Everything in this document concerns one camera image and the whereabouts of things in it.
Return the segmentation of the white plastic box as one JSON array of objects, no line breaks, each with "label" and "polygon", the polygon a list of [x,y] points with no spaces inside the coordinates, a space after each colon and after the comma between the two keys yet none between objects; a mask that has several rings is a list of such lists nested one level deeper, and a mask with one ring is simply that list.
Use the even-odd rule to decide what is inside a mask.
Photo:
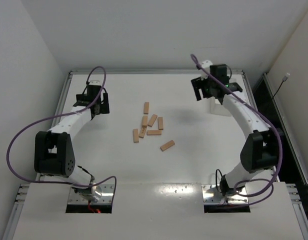
[{"label": "white plastic box", "polygon": [[218,99],[212,97],[210,100],[209,112],[212,115],[231,117],[231,113],[219,102]]}]

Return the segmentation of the wood block two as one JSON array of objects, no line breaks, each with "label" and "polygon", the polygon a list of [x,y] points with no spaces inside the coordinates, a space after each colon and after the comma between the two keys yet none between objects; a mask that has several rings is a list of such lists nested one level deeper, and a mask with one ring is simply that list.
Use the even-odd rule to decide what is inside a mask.
[{"label": "wood block two", "polygon": [[150,119],[149,119],[147,125],[148,125],[149,127],[152,127],[152,126],[154,125],[155,121],[157,120],[157,117],[158,117],[158,116],[157,116],[156,114],[153,114],[153,115],[150,117]]}]

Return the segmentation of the wood block one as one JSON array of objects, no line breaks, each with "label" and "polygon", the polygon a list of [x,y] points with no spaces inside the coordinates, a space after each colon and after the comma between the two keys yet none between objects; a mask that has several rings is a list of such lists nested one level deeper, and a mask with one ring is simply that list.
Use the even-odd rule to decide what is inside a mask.
[{"label": "wood block one", "polygon": [[143,106],[143,114],[144,115],[148,115],[149,114],[149,109],[150,109],[150,103],[149,102],[145,102],[144,106]]}]

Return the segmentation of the wood block seven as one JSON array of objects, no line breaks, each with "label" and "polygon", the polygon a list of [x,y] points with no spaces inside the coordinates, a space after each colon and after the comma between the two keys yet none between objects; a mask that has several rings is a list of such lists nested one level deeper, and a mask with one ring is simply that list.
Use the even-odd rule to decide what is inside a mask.
[{"label": "wood block seven", "polygon": [[168,141],[167,143],[163,144],[161,147],[160,147],[160,150],[162,152],[168,150],[169,148],[173,147],[175,145],[175,142],[173,140],[170,140]]}]

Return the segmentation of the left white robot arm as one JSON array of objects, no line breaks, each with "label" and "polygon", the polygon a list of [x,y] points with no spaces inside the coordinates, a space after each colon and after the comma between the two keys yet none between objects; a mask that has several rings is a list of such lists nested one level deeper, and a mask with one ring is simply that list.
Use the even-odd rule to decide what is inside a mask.
[{"label": "left white robot arm", "polygon": [[34,170],[37,173],[54,176],[69,182],[72,189],[88,201],[101,197],[101,188],[91,187],[95,177],[77,165],[72,141],[82,127],[95,116],[109,114],[108,94],[97,96],[101,89],[98,80],[86,86],[86,92],[76,95],[71,115],[65,116],[48,131],[39,131],[35,136]]}]

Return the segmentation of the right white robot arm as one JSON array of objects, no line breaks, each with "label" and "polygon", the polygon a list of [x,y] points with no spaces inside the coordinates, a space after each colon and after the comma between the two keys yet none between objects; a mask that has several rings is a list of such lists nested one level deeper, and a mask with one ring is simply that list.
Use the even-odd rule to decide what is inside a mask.
[{"label": "right white robot arm", "polygon": [[197,101],[202,98],[218,100],[236,120],[245,136],[240,162],[221,177],[220,192],[223,196],[235,193],[247,182],[255,180],[255,176],[262,171],[275,167],[276,171],[268,184],[262,190],[250,194],[256,197],[273,185],[280,172],[283,162],[282,134],[262,113],[247,103],[243,88],[237,82],[230,81],[226,64],[205,61],[195,65],[203,71],[200,77],[191,80]]}]

